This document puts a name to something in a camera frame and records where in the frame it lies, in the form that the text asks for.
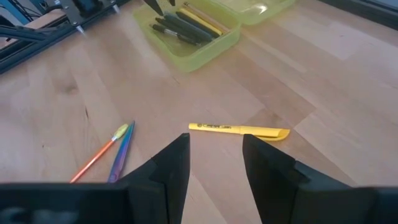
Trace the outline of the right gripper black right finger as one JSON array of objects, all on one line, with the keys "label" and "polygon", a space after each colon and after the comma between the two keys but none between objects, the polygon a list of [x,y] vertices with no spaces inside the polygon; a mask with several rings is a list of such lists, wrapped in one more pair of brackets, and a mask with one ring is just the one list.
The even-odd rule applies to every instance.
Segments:
[{"label": "right gripper black right finger", "polygon": [[348,185],[246,134],[246,175],[263,223],[357,223]]}]

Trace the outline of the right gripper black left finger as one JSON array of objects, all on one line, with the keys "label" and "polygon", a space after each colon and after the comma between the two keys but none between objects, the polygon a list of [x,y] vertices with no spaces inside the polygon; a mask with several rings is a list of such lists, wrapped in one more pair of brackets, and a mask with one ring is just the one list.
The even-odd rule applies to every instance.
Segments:
[{"label": "right gripper black left finger", "polygon": [[190,178],[190,135],[181,134],[118,181],[126,203],[118,223],[181,223]]}]

